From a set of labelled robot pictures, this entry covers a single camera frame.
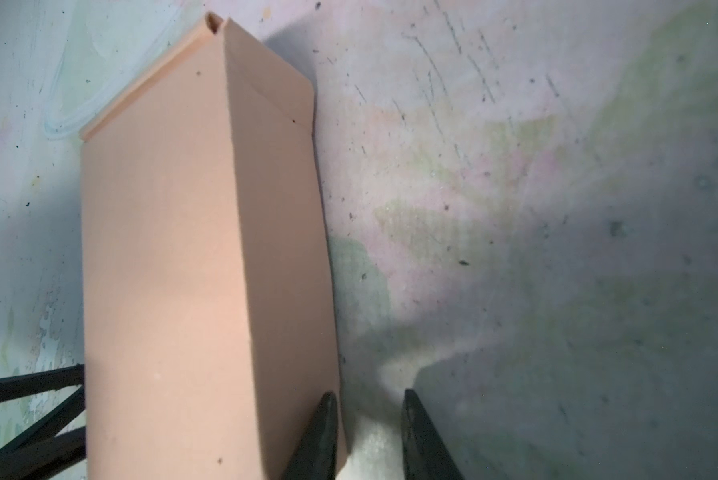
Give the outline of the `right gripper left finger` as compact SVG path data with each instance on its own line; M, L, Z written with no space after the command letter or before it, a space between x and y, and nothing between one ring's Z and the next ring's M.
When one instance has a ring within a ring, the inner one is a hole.
M284 480L333 480L338 450L338 400L326 392L291 456L282 475Z

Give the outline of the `orange paper box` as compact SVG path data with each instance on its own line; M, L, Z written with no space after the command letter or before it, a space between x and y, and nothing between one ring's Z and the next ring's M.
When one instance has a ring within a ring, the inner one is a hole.
M311 82L207 13L82 131L92 479L279 479L339 389Z

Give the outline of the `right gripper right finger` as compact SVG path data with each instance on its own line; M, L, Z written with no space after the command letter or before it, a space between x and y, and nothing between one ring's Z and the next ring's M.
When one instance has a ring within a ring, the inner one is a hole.
M463 480L419 396L406 389L401 407L403 471L406 480Z

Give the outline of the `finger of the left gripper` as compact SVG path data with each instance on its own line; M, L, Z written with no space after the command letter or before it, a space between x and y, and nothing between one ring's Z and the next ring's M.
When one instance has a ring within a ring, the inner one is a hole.
M52 411L0 448L0 479L50 479L86 459L86 429L63 429L85 411L85 366L0 379L0 403L76 386Z

